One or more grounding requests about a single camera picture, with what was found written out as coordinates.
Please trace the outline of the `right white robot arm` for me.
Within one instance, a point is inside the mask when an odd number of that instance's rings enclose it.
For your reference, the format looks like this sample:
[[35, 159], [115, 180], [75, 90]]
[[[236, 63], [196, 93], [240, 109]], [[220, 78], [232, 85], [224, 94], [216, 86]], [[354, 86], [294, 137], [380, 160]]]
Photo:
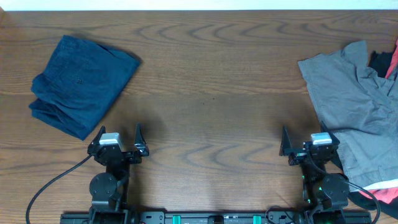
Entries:
[[342, 215], [348, 204], [349, 187], [345, 176], [328, 173], [325, 164], [337, 156], [340, 144], [324, 123], [321, 132], [311, 135], [311, 140], [301, 147], [293, 147], [287, 128], [282, 128], [280, 156], [288, 157], [290, 166], [302, 171], [303, 200], [308, 206], [291, 217], [293, 223], [333, 223]]

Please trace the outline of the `grey cargo shorts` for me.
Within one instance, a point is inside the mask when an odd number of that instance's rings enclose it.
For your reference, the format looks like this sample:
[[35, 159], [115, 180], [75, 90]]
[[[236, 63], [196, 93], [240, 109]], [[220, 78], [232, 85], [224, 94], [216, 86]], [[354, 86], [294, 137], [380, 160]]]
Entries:
[[397, 77], [368, 66], [366, 41], [298, 62], [316, 114], [338, 138], [349, 181], [367, 190], [397, 187]]

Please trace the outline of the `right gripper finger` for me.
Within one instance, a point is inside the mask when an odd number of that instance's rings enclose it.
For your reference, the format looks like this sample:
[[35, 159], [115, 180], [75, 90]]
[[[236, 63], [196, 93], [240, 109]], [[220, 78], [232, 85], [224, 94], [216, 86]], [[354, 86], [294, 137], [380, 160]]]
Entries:
[[286, 150], [291, 148], [291, 143], [289, 139], [289, 134], [287, 131], [287, 127], [283, 126], [282, 128], [282, 140], [280, 144], [280, 150]]
[[329, 128], [327, 127], [327, 125], [325, 124], [324, 121], [320, 122], [320, 129], [322, 131], [322, 133], [327, 133], [329, 135], [329, 144], [332, 145], [339, 145], [340, 141], [338, 140], [338, 138], [329, 130]]

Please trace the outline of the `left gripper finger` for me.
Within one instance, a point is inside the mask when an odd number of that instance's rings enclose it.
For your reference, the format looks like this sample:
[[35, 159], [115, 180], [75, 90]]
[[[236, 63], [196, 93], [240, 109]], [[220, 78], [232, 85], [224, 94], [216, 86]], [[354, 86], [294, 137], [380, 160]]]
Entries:
[[134, 145], [135, 146], [145, 146], [146, 141], [142, 135], [141, 132], [141, 124], [137, 123], [136, 124], [136, 133], [135, 133], [135, 139], [134, 139]]
[[99, 131], [98, 131], [97, 135], [95, 136], [95, 138], [92, 140], [90, 146], [99, 145], [99, 144], [100, 144], [101, 136], [102, 136], [105, 132], [106, 132], [105, 126], [102, 126], [102, 127], [99, 129]]

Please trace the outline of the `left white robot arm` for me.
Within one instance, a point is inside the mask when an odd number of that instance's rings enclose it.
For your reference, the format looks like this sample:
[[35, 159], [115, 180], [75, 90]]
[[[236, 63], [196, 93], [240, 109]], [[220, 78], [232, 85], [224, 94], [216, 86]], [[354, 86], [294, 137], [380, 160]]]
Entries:
[[88, 146], [87, 153], [96, 162], [105, 166], [106, 171], [93, 177], [90, 182], [92, 196], [89, 224], [137, 224], [139, 214], [127, 207], [127, 192], [130, 166], [140, 164], [149, 155], [149, 148], [136, 125], [135, 150], [124, 151], [119, 133], [107, 133], [103, 126]]

